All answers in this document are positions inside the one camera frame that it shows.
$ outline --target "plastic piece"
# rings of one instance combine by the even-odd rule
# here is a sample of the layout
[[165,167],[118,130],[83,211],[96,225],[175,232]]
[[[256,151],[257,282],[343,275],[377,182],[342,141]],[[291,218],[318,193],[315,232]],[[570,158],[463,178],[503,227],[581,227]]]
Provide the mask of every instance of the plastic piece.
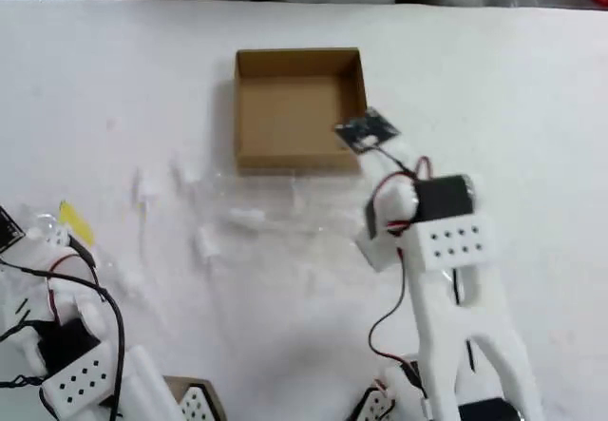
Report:
[[60,419],[69,418],[112,394],[115,361],[112,346],[105,341],[45,380],[42,385],[45,397]]

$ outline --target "cardboard box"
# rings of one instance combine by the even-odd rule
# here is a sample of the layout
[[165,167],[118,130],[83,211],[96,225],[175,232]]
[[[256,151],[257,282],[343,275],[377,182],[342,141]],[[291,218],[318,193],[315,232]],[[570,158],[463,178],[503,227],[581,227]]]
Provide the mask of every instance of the cardboard box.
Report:
[[367,108],[356,48],[237,52],[239,168],[356,170],[333,133]]

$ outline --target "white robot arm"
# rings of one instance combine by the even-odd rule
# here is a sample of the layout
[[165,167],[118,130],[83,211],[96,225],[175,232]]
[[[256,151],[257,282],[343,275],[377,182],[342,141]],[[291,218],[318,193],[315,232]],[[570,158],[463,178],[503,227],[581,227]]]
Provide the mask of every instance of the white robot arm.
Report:
[[[403,380],[418,379],[427,419],[542,421],[534,375],[508,314],[495,265],[491,222],[480,210],[471,179],[432,178],[431,173],[422,179],[417,161],[428,159],[413,157],[399,131],[374,109],[339,125],[336,133],[376,185],[365,208],[365,229],[357,237],[360,250],[378,271],[396,262],[397,256],[404,276],[407,268],[420,351],[414,368],[404,368],[407,372],[397,375]],[[463,281],[466,299],[460,299],[457,283],[454,300],[446,289],[446,274]],[[469,340],[495,368],[503,399],[459,405],[455,386],[462,350]],[[405,403],[395,390],[399,385],[392,386],[396,405]],[[384,396],[389,389],[380,388]],[[351,419],[379,419],[375,417],[378,410],[375,415],[364,412],[368,406],[364,403]]]
[[[145,349],[125,349],[120,310],[99,287],[92,256],[65,226],[47,224],[24,232],[0,207],[3,339],[24,352],[35,375],[28,381],[40,384],[50,414],[69,421],[223,419],[207,387],[191,386],[178,403]],[[118,327],[105,321],[107,305]]]

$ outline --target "white table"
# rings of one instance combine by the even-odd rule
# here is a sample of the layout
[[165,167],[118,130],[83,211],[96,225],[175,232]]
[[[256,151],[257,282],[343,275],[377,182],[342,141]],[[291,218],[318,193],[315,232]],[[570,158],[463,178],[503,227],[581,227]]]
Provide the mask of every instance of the white table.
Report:
[[[607,13],[3,1],[0,27],[0,202],[67,198],[108,252],[137,261],[129,195],[144,172],[158,193],[140,287],[153,302],[117,294],[128,341],[166,374],[211,379],[229,419],[342,419],[382,363],[366,333],[396,298],[397,271],[374,274],[347,233],[327,230],[248,236],[200,269],[185,241],[193,214],[169,172],[178,154],[207,173],[208,190],[214,172],[240,185],[225,180],[235,51],[326,46],[361,49],[368,102],[438,172],[483,176],[547,419],[605,419]],[[299,181],[296,196],[316,188]],[[298,246],[302,235],[314,250]],[[270,260],[277,239],[289,245]],[[377,343],[415,351],[408,302]],[[2,379],[27,373],[10,345],[1,350]],[[0,407],[13,421],[44,418],[34,391],[0,392]]]

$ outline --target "yellow part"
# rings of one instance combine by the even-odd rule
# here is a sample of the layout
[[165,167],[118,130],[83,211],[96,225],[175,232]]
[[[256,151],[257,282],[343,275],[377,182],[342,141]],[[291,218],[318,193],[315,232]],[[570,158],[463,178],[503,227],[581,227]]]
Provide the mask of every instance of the yellow part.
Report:
[[61,201],[59,204],[59,222],[67,223],[71,226],[74,234],[82,239],[88,246],[95,243],[95,235],[93,230],[83,219],[76,209],[67,201]]

